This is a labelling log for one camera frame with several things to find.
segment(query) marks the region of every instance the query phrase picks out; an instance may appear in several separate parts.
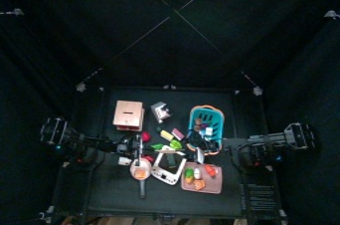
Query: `red toy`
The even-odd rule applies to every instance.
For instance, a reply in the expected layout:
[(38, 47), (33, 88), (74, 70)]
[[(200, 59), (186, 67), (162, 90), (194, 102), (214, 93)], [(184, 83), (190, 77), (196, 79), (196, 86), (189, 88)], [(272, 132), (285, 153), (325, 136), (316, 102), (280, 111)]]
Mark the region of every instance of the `red toy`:
[(145, 155), (144, 159), (146, 159), (150, 163), (154, 162), (154, 158), (152, 156), (149, 156), (149, 155)]
[(148, 132), (142, 131), (142, 140), (144, 140), (144, 142), (150, 141), (150, 139), (152, 139), (152, 135)]
[(208, 173), (208, 175), (210, 176), (210, 178), (214, 178), (216, 177), (216, 170), (214, 168), (210, 166), (210, 165), (204, 165), (204, 169)]

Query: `basket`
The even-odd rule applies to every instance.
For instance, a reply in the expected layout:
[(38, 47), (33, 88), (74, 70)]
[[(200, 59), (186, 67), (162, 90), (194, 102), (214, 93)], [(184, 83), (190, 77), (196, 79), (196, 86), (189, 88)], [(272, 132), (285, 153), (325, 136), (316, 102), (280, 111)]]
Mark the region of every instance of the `basket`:
[[(196, 106), (190, 109), (189, 112), (189, 122), (188, 122), (188, 130), (193, 130), (197, 126), (196, 120), (200, 120), (198, 134), (205, 135), (209, 141), (216, 141), (218, 150), (221, 149), (221, 138), (222, 138), (222, 124), (224, 124), (224, 114), (222, 112), (209, 105)], [(205, 128), (212, 128), (212, 133), (206, 135)], [(196, 147), (188, 143), (186, 147), (194, 151)], [(216, 152), (206, 152), (204, 155), (216, 155)]]

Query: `toy vegetable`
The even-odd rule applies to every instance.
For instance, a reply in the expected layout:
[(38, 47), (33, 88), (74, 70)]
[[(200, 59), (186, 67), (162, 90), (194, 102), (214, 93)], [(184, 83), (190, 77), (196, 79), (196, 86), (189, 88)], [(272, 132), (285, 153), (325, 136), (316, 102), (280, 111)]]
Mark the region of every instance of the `toy vegetable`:
[(196, 180), (193, 182), (194, 190), (201, 190), (205, 187), (205, 182), (202, 180)]
[(173, 149), (181, 149), (181, 144), (180, 144), (178, 140), (172, 140), (169, 143), (169, 147)]
[(162, 147), (164, 147), (164, 144), (162, 144), (162, 143), (157, 143), (157, 144), (153, 144), (153, 145), (152, 145), (152, 148), (153, 148), (154, 150), (160, 150), (160, 149), (162, 149)]
[(193, 169), (188, 167), (184, 172), (185, 183), (190, 184), (193, 182)]
[(137, 180), (142, 180), (142, 179), (145, 179), (146, 178), (146, 172), (145, 172), (145, 170), (144, 169), (136, 169), (136, 171), (134, 171), (134, 178), (137, 179)]
[(210, 178), (214, 178), (216, 177), (216, 170), (214, 168), (210, 166), (210, 165), (204, 165), (204, 169), (205, 169), (205, 172), (208, 173), (208, 175), (210, 176)]
[(193, 171), (193, 177), (196, 180), (200, 180), (200, 171), (198, 171), (198, 168), (194, 169)]

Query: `table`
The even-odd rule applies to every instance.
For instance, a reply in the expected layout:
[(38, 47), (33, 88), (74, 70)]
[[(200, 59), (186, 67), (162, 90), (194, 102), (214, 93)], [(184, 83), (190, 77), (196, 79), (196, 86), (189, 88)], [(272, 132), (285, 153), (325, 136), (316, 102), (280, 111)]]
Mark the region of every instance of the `table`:
[[(113, 126), (117, 101), (142, 102), (145, 108), (144, 130), (150, 133), (150, 143), (166, 143), (157, 126), (184, 132), (189, 111), (194, 106), (210, 105), (224, 113), (222, 137), (233, 138), (238, 145), (252, 134), (266, 133), (261, 97), (252, 90), (174, 91), (160, 89), (96, 88), (77, 94), (72, 127), (88, 136), (118, 139), (124, 133)], [(164, 102), (172, 116), (158, 124), (150, 106)], [(88, 169), (61, 167), (54, 192), (56, 216), (152, 216), (194, 218), (240, 218), (246, 215), (241, 177), (232, 166), (225, 151), (209, 156), (208, 162), (221, 167), (220, 194), (184, 191), (180, 182), (170, 186), (152, 176), (146, 180), (146, 199), (140, 198), (138, 182), (129, 168), (118, 165), (118, 156), (100, 152), (97, 163)]]

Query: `black object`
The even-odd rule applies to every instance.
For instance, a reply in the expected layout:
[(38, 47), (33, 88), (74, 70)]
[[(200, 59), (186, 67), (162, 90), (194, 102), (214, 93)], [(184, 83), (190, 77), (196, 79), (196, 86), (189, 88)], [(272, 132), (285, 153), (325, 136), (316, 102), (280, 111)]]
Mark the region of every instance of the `black object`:
[(276, 149), (277, 152), (270, 152), (268, 143), (265, 147), (258, 145), (256, 149), (253, 143), (249, 143), (246, 138), (230, 138), (222, 144), (229, 144), (224, 150), (229, 155), (233, 167), (240, 172), (241, 211), (246, 218), (246, 224), (258, 225), (269, 223), (281, 225), (281, 221), (286, 220), (286, 216), (280, 204), (274, 166), (272, 169), (264, 167), (264, 163), (254, 166), (253, 159), (250, 159), (252, 156), (249, 155), (249, 150), (253, 149), (256, 151), (253, 157), (265, 160), (264, 157), (268, 158), (269, 156), (264, 152), (269, 151), (269, 153), (277, 154), (280, 149)]
[(246, 144), (238, 150), (238, 163), (242, 167), (277, 165), (284, 161), (282, 154), (270, 143)]
[(61, 117), (48, 118), (40, 134), (41, 141), (54, 146), (60, 157), (80, 164), (93, 163), (98, 156), (98, 150), (132, 156), (136, 149), (136, 142), (132, 136), (124, 137), (117, 142), (104, 137), (84, 136), (70, 128)]
[(201, 137), (198, 132), (190, 130), (188, 132), (185, 141), (192, 145), (198, 147), (204, 152), (216, 152), (218, 151), (218, 144), (214, 140), (206, 140)]
[(174, 158), (173, 158), (173, 154), (172, 153), (166, 154), (166, 159), (168, 159), (169, 168), (174, 168), (176, 167), (176, 163), (174, 163)]
[(305, 150), (314, 148), (313, 130), (308, 124), (292, 123), (280, 133), (265, 135), (252, 135), (249, 142), (272, 142), (276, 145), (285, 145), (293, 150)]

